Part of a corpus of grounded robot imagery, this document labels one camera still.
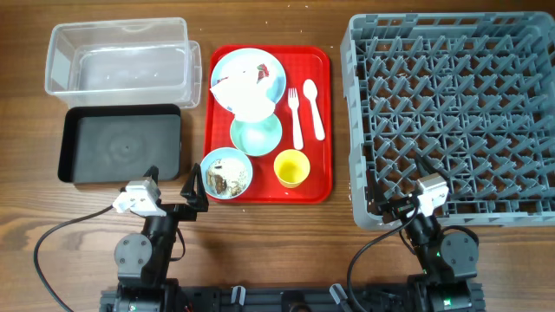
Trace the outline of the light blue bowl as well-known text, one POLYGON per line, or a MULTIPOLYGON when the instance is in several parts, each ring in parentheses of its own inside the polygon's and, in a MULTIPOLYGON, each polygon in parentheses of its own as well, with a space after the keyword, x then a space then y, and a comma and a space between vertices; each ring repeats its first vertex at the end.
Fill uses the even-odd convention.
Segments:
POLYGON ((206 192, 213 198, 215 199, 220 199, 220 200, 231 200, 233 198, 237 198, 240 195, 242 195, 247 188, 250 186, 252 178, 253 178, 253 167, 251 164, 251 161, 249 160, 249 158, 241 151, 239 151, 236 148, 232 148, 232 147, 221 147, 221 148, 217 148, 215 150, 212 150, 211 152, 209 152, 201 161, 200 164, 201 167, 201 171, 202 171, 202 176, 203 176, 203 183, 206 189, 206 192), (217 159, 225 159, 225 158, 234 158, 234 159, 239 159, 241 160, 247 170, 247 184, 246 184, 246 188, 236 197, 232 197, 232 198, 221 198, 219 197, 215 191, 209 187, 206 183, 206 171, 209 167, 209 165, 214 162, 217 159))

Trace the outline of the small green bowl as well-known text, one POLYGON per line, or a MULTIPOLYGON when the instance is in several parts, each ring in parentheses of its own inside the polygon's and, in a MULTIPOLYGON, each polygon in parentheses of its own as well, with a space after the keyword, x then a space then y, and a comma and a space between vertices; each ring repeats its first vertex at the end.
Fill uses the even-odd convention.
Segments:
POLYGON ((253 157, 272 152, 279 145, 282 135, 282 124, 275 114, 256 123, 234 120, 230 127, 232 144, 253 157))

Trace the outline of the yellow plastic cup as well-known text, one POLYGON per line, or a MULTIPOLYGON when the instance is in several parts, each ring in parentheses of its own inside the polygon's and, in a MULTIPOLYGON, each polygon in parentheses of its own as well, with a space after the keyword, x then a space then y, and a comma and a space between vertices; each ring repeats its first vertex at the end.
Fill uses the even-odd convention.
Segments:
POLYGON ((273 169, 281 185, 296 188, 308 178, 310 161, 301 151, 287 149, 274 159, 273 169))

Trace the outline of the white plastic fork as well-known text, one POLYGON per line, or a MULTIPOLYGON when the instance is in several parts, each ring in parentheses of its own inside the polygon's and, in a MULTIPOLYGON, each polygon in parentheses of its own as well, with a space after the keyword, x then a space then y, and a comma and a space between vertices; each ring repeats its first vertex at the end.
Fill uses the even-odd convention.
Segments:
POLYGON ((293 131, 293 145, 296 150, 302 150, 304 148, 304 140, 302 135, 302 129, 300 126, 300 119, 298 115, 298 109, 300 106, 297 90, 295 88, 288 89, 288 106, 291 110, 292 116, 292 131, 293 131))

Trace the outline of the white paper napkin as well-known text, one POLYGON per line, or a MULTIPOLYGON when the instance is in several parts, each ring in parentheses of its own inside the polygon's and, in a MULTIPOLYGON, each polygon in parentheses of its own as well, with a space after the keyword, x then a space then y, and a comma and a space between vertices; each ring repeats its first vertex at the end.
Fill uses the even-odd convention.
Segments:
POLYGON ((236 120, 256 123, 274 113, 276 103, 266 96, 270 76, 257 83, 257 66, 236 70, 210 88, 219 105, 229 109, 236 120))

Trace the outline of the large light blue plate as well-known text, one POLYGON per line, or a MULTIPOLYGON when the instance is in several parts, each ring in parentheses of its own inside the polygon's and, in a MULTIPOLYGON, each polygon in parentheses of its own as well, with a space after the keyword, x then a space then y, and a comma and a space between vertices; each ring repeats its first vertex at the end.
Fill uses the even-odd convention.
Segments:
POLYGON ((267 67, 270 74, 266 82, 266 96, 278 103, 286 89, 286 73, 282 63, 274 55, 262 49, 236 49, 220 57, 212 70, 211 86, 215 86, 219 80, 236 70, 261 64, 267 67))

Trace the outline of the red snack wrapper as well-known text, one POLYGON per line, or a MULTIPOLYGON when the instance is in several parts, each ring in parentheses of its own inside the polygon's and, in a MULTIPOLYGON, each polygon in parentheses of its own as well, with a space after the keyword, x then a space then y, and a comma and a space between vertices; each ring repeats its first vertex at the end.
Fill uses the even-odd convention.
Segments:
POLYGON ((257 83, 260 83, 264 78, 267 78, 270 76, 269 73, 269 69, 266 67, 265 64, 259 64, 257 66, 257 70, 258 70, 258 79, 257 79, 257 83))

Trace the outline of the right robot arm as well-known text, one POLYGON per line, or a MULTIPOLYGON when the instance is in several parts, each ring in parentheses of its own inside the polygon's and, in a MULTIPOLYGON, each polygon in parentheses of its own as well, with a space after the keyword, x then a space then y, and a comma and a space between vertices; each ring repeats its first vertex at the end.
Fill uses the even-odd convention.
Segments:
POLYGON ((386 223, 399 221, 406 232, 422 273, 408 278, 403 296, 406 311, 483 311, 483 291, 471 280, 478 275, 478 236, 460 225, 443 227, 434 210, 444 205, 450 192, 447 177, 422 156, 415 157, 421 177, 409 195, 387 199, 376 181, 371 182, 369 209, 386 223))

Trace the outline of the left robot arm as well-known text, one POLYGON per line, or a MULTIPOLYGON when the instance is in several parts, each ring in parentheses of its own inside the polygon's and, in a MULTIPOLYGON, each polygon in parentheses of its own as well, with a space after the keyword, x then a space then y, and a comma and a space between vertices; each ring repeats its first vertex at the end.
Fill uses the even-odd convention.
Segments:
POLYGON ((151 166, 140 180, 129 182, 113 206, 119 213, 131 211, 144 218, 139 233, 122 238, 115 247, 118 285, 114 293, 101 295, 100 311, 191 311, 192 304, 176 279, 169 279, 173 245, 184 240, 179 222, 197 219, 208 210, 208 198, 200 165, 193 166, 180 195, 184 204, 164 204, 158 187, 159 169, 151 166))

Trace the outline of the grey dishwasher rack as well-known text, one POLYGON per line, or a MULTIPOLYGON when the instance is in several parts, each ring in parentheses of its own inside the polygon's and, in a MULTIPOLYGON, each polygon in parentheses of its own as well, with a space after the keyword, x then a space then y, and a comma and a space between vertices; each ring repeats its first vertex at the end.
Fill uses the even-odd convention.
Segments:
POLYGON ((356 224, 371 184, 408 195, 426 159, 442 224, 554 223, 554 20, 545 12, 358 14, 341 46, 356 224))

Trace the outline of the clear plastic waste bin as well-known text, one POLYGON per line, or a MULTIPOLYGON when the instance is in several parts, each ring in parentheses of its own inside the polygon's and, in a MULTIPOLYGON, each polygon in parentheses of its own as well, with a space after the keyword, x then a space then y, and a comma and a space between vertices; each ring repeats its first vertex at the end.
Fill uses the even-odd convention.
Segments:
POLYGON ((56 25, 44 89, 69 107, 175 104, 201 98, 199 44, 181 17, 56 25))

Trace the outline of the food scraps and rice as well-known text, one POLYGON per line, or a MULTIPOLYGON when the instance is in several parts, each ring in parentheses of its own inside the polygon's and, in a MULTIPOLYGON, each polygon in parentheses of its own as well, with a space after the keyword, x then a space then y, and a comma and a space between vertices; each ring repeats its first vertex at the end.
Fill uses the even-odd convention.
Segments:
POLYGON ((206 171, 206 183, 221 198, 238 196, 247 184, 247 170, 239 159, 225 158, 212 162, 206 171))

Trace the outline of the black plastic tray bin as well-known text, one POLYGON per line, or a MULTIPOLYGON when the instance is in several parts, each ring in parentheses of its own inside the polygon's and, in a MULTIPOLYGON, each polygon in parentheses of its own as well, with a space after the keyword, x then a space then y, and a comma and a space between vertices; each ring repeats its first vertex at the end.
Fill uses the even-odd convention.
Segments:
POLYGON ((160 180, 180 174, 181 110, 174 104, 73 107, 65 115, 57 170, 65 183, 137 179, 151 166, 160 180))

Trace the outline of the white plastic spoon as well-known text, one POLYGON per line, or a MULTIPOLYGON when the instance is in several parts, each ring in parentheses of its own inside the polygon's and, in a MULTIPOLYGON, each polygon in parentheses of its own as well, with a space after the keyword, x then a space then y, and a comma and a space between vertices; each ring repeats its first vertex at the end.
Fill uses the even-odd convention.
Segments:
POLYGON ((325 131, 323 128, 322 119, 317 107, 317 86, 312 79, 307 79, 303 84, 303 93, 305 98, 310 103, 313 129, 317 140, 323 141, 325 139, 325 131))

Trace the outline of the red serving tray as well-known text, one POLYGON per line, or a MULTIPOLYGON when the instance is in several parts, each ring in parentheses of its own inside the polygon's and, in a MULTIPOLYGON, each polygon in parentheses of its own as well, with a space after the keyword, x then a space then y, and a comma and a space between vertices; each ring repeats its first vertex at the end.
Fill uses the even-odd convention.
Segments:
POLYGON ((333 135, 330 87, 330 59, 319 48, 311 46, 248 46, 225 45, 212 54, 210 60, 210 83, 220 79, 227 63, 235 58, 247 58, 251 52, 263 50, 273 55, 284 68, 283 82, 277 82, 270 95, 279 99, 276 115, 280 119, 283 135, 277 148, 265 156, 251 157, 253 179, 245 192, 229 199, 231 205, 238 204, 294 204, 312 205, 324 201, 333 186, 333 135), (317 140, 313 130, 313 119, 309 100, 304 96, 303 84, 311 79, 317 86, 317 108, 323 121, 325 139, 317 140), (310 173, 296 188, 284 187, 274 172, 274 160, 284 150, 293 147, 292 116, 287 105, 287 91, 295 88, 300 107, 299 117, 304 148, 302 152, 310 161, 310 173))

